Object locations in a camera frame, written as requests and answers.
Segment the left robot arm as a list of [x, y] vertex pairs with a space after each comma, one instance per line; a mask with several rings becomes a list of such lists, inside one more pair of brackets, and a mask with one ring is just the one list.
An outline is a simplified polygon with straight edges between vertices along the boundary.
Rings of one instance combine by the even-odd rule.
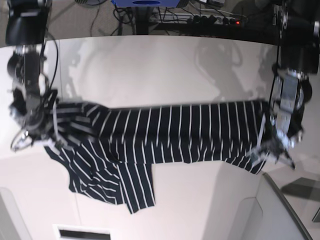
[[305, 104], [313, 94], [309, 81], [320, 62], [320, 2], [277, 0], [276, 62], [270, 91], [269, 113], [263, 114], [258, 141], [247, 156], [251, 166], [262, 167], [268, 157], [296, 168], [289, 149], [302, 141]]

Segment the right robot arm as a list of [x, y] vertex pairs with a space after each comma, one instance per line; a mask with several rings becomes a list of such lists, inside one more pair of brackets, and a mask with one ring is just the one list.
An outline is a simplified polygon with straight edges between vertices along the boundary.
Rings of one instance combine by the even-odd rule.
[[9, 114], [20, 131], [13, 138], [13, 152], [34, 144], [60, 144], [57, 120], [57, 94], [53, 79], [44, 73], [48, 23], [52, 10], [50, 0], [9, 0], [5, 43], [14, 47], [7, 63], [12, 78], [13, 102]]

